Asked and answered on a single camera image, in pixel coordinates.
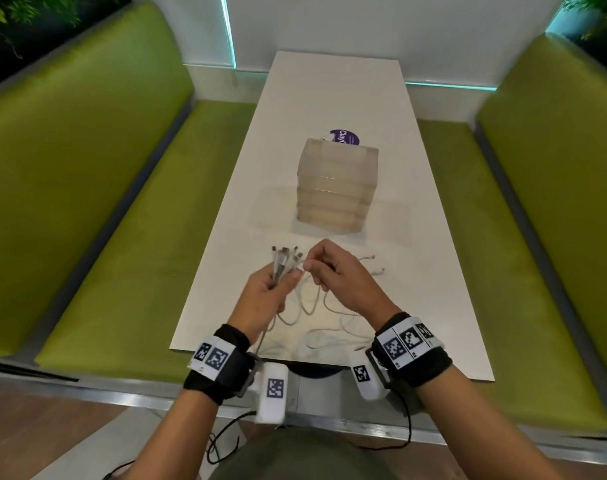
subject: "tabletop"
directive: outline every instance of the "tabletop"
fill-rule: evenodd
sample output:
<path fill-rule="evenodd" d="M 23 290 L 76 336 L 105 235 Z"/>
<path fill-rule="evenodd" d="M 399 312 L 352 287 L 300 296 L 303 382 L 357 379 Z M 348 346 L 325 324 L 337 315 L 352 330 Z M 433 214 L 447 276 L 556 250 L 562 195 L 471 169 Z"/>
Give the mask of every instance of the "tabletop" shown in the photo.
<path fill-rule="evenodd" d="M 359 233 L 334 235 L 296 219 L 304 144 L 333 137 L 379 149 L 378 185 Z M 306 253 L 324 238 L 368 258 L 363 263 L 381 288 L 423 320 L 464 374 L 493 380 L 399 63 L 280 51 L 171 349 L 193 351 L 226 322 L 248 275 L 272 259 L 272 246 Z M 318 288 L 307 276 L 299 292 L 310 311 Z M 362 317 L 349 313 L 321 292 L 314 313 L 302 314 L 292 293 L 282 317 L 296 324 L 276 321 L 260 356 L 347 366 L 350 352 L 373 336 Z"/>

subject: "purple label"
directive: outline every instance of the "purple label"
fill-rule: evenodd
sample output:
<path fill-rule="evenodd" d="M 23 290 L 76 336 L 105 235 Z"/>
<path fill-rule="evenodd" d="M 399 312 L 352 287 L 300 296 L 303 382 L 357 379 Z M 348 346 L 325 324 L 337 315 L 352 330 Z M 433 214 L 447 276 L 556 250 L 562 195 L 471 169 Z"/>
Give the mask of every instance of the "purple label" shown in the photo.
<path fill-rule="evenodd" d="M 335 143 L 359 144 L 359 138 L 352 131 L 332 130 L 330 133 L 334 136 Z"/>

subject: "green cushion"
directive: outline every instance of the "green cushion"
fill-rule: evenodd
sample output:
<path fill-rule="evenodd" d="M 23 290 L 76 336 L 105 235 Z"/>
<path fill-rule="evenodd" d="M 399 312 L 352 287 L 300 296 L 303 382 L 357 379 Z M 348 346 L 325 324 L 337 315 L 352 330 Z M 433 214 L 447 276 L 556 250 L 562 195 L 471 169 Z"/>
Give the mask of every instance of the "green cushion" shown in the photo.
<path fill-rule="evenodd" d="M 255 105 L 200 102 L 36 361 L 49 369 L 180 382 L 172 335 Z"/>
<path fill-rule="evenodd" d="M 420 121 L 443 211 L 496 382 L 513 420 L 580 431 L 607 415 L 506 201 L 464 123 Z"/>
<path fill-rule="evenodd" d="M 0 87 L 0 356 L 18 350 L 191 92 L 150 2 Z"/>
<path fill-rule="evenodd" d="M 607 72 L 541 36 L 479 120 L 607 366 Z"/>

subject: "stacked plastic containers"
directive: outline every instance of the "stacked plastic containers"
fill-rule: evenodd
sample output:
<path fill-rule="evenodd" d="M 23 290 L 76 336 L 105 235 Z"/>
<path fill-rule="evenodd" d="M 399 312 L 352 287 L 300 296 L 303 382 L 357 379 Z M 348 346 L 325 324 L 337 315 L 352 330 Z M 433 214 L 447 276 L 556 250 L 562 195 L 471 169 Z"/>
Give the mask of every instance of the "stacked plastic containers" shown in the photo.
<path fill-rule="evenodd" d="M 360 232 L 378 165 L 377 148 L 308 139 L 297 169 L 297 219 L 337 233 Z"/>

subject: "hand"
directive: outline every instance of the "hand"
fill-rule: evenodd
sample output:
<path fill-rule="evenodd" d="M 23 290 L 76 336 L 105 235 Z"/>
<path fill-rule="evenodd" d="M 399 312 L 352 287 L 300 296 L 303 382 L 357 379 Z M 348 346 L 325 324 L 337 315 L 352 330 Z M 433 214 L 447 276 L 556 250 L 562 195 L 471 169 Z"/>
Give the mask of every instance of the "hand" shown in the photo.
<path fill-rule="evenodd" d="M 308 252 L 303 268 L 316 285 L 332 291 L 346 308 L 363 316 L 375 331 L 401 312 L 359 259 L 328 239 Z"/>
<path fill-rule="evenodd" d="M 228 325 L 243 332 L 251 344 L 259 339 L 272 318 L 286 309 L 286 296 L 302 277 L 299 269 L 293 269 L 271 290 L 272 271 L 273 264 L 270 263 L 251 274 L 228 319 Z"/>

